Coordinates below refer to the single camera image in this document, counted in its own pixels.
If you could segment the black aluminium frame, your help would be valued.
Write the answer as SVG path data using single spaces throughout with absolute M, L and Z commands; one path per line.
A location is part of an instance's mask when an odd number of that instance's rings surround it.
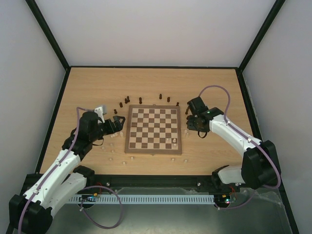
M 34 180 L 39 177 L 39 169 L 41 168 L 43 164 L 44 153 L 47 150 L 48 142 L 52 134 L 52 129 L 56 121 L 57 113 L 59 111 L 59 107 L 60 107 L 61 100 L 65 91 L 65 87 L 68 81 L 70 71 L 73 69 L 73 67 L 69 65 L 63 52 L 61 51 L 37 3 L 34 0 L 28 0 L 26 3 L 29 9 L 31 10 L 32 14 L 34 15 L 35 19 L 37 20 L 42 31 L 44 32 L 45 36 L 47 37 L 54 52 L 59 58 L 63 68 L 65 69 L 65 75 L 64 75 L 63 82 L 60 88 L 60 92 L 56 101 L 56 105 L 53 110 L 52 118 L 49 123 L 47 134 L 43 143 L 43 147 L 39 155 L 39 160 L 36 165 L 35 173 L 27 175 L 25 182 L 24 182 L 24 186 L 29 185 L 31 180 Z M 236 72 L 239 87 L 240 87 L 242 97 L 244 100 L 244 104 L 245 104 L 245 108 L 247 111 L 248 119 L 251 125 L 252 133 L 257 137 L 261 137 L 261 133 L 260 133 L 260 129 L 258 126 L 258 121 L 256 119 L 255 111 L 251 102 L 251 97 L 247 90 L 247 85 L 243 77 L 243 71 L 247 67 L 249 61 L 251 60 L 252 56 L 254 55 L 255 51 L 257 50 L 259 44 L 263 40 L 266 32 L 270 28 L 276 16 L 278 15 L 283 4 L 284 4 L 283 0 L 277 0 L 274 2 L 271 10 L 269 11 L 262 26 L 260 27 L 255 39 L 253 40 L 240 66 L 233 68 Z M 116 184 L 120 185 L 122 188 L 131 187 L 135 185 L 141 185 L 144 188 L 164 188 L 165 186 L 175 185 L 177 188 L 187 189 L 187 188 L 192 188 L 193 182 L 198 177 L 196 175 L 110 175 L 109 178 L 113 179 L 113 181 Z M 287 197 L 287 193 L 285 191 L 285 187 L 283 185 L 279 187 L 279 193 L 280 193 L 282 202 L 285 205 L 285 211 L 286 211 L 286 215 L 287 215 L 287 219 L 288 219 L 288 223 L 291 228 L 291 231 L 292 233 L 297 234 L 299 232 L 298 227 L 297 227 L 295 218 L 293 216 L 293 212 L 292 212 L 292 209 L 291 209 L 288 197 Z

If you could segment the wooden chess board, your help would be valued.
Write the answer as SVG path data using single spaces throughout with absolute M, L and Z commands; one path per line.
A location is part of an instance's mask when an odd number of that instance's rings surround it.
M 130 105 L 124 151 L 126 154 L 181 155 L 180 107 Z

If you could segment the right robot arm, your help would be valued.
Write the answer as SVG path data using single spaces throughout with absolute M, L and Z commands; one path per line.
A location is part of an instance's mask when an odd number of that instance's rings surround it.
M 223 191 L 232 183 L 245 184 L 252 189 L 277 189 L 281 185 L 280 172 L 272 160 L 277 152 L 271 141 L 261 141 L 247 134 L 227 118 L 227 111 L 208 108 L 201 97 L 193 98 L 187 105 L 191 111 L 187 117 L 189 130 L 217 134 L 242 156 L 241 166 L 226 165 L 212 172 L 216 190 Z

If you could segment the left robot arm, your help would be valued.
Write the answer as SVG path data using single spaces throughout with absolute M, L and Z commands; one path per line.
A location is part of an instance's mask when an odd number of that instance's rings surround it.
M 125 117 L 104 119 L 103 106 L 76 108 L 77 123 L 47 171 L 32 187 L 9 201 L 10 224 L 18 233 L 45 234 L 55 215 L 76 193 L 95 188 L 95 172 L 80 163 L 94 142 L 123 129 Z

